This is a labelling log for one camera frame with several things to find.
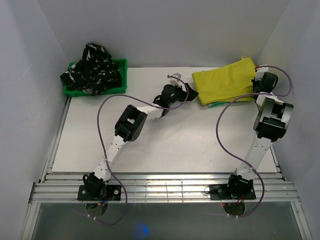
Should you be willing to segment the yellow trousers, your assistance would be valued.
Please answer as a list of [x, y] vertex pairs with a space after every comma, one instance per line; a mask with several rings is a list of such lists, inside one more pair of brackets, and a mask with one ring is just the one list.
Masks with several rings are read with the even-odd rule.
[[229, 65], [192, 73], [192, 79], [202, 105], [229, 103], [253, 92], [252, 79], [256, 76], [251, 57]]

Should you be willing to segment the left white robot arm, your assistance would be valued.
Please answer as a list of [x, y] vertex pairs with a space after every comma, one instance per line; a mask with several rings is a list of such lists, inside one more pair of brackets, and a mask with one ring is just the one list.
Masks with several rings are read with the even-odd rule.
[[172, 104], [191, 102], [199, 95], [188, 83], [184, 86], [185, 89], [178, 83], [167, 84], [152, 103], [143, 107], [128, 105], [114, 126], [114, 137], [108, 149], [103, 142], [100, 122], [97, 122], [104, 159], [91, 173], [83, 176], [83, 190], [79, 191], [80, 197], [87, 195], [89, 200], [102, 200], [107, 196], [107, 182], [111, 177], [109, 168], [121, 148], [138, 139], [147, 120], [160, 119], [169, 112]]

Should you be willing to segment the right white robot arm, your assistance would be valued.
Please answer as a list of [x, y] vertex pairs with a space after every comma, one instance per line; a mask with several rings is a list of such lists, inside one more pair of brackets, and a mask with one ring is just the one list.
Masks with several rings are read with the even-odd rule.
[[278, 76], [269, 72], [268, 67], [257, 70], [252, 87], [259, 112], [254, 121], [255, 132], [252, 143], [241, 163], [228, 179], [226, 194], [237, 199], [251, 194], [253, 181], [257, 170], [270, 147], [287, 132], [294, 105], [284, 102], [273, 95], [273, 89], [278, 83]]

